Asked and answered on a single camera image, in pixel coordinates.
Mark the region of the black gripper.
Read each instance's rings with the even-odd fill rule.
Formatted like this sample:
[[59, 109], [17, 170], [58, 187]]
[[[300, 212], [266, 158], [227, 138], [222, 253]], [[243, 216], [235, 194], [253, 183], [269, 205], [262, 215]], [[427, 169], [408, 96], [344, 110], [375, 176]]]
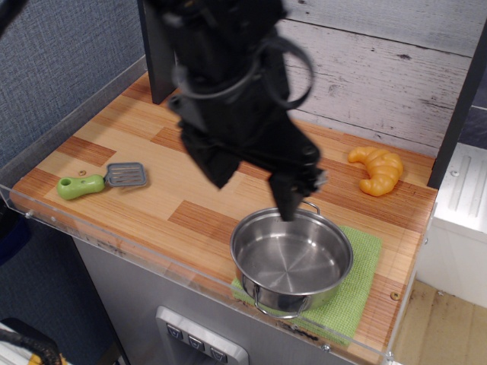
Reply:
[[180, 117], [181, 140], [206, 178], [223, 188], [240, 163], [270, 172], [269, 184], [283, 221], [293, 221], [305, 197], [326, 174], [319, 148], [291, 121], [285, 72], [258, 71], [235, 81], [193, 83], [184, 71], [173, 76], [180, 94], [170, 108]]

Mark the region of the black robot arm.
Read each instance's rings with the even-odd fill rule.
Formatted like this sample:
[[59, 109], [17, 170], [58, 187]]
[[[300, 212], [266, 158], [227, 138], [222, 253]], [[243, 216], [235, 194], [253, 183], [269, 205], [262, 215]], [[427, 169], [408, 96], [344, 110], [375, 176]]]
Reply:
[[206, 178], [225, 186], [242, 162], [269, 172], [284, 221], [325, 182], [319, 148], [291, 121], [308, 97], [291, 95], [284, 56], [307, 68], [306, 52], [280, 36], [280, 1], [154, 1], [177, 57], [170, 108], [180, 137]]

